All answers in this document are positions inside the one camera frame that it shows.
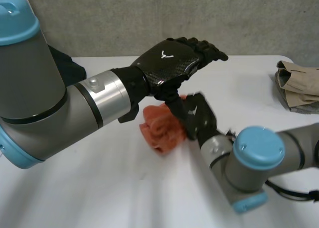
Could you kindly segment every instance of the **concrete wall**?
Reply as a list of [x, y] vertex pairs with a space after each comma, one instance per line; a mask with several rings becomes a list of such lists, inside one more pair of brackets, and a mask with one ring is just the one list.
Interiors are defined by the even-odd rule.
[[50, 44], [72, 56], [140, 55], [198, 37], [230, 55], [319, 66], [319, 0], [29, 0]]

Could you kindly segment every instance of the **white table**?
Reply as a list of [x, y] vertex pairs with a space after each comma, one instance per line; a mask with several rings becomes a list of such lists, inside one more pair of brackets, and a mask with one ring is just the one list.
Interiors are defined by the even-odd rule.
[[[75, 58], [88, 76], [129, 65], [135, 57]], [[273, 130], [319, 122], [280, 104], [270, 79], [283, 56], [231, 56], [185, 82], [181, 94], [203, 91], [221, 131], [263, 125]], [[160, 102], [146, 98], [145, 106]], [[315, 228], [319, 205], [270, 200], [248, 214], [234, 214], [219, 190], [207, 196], [187, 142], [166, 157], [146, 144], [135, 121], [117, 121], [43, 164], [20, 170], [0, 158], [1, 228]], [[318, 170], [281, 176], [291, 189], [319, 188]]]

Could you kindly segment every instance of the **robotic arm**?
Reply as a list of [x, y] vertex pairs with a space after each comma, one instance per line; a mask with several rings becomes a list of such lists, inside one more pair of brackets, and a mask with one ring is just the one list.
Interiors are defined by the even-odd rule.
[[133, 120], [145, 96], [181, 117], [177, 89], [228, 57], [207, 41], [168, 39], [131, 66], [65, 88], [26, 0], [0, 0], [0, 151], [14, 165], [43, 162], [115, 119]]
[[252, 126], [233, 139], [217, 130], [215, 115], [202, 94], [187, 96], [185, 107], [188, 118], [183, 123], [191, 138], [198, 141], [191, 143], [191, 151], [205, 178], [212, 181], [209, 176], [214, 176], [213, 182], [218, 182], [237, 213], [266, 203], [265, 183], [288, 199], [319, 201], [319, 191], [293, 192], [267, 180], [319, 167], [319, 123], [280, 132]]

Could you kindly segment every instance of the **light blue end cap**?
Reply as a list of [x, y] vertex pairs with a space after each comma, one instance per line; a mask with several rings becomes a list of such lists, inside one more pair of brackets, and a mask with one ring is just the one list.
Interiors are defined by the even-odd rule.
[[0, 151], [15, 166], [27, 169], [43, 162], [23, 151], [0, 126]]
[[39, 31], [27, 0], [0, 0], [0, 46], [28, 40]]
[[242, 130], [233, 146], [235, 157], [253, 170], [271, 170], [285, 157], [285, 145], [273, 131], [252, 126]]
[[265, 192], [249, 197], [247, 199], [235, 202], [233, 209], [236, 213], [242, 214], [260, 207], [268, 201], [268, 196]]

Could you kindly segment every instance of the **brown fabric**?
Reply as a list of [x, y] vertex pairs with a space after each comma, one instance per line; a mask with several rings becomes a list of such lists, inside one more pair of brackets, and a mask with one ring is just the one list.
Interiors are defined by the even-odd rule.
[[319, 102], [319, 68], [301, 67], [294, 63], [277, 63], [277, 81], [285, 90], [289, 107]]

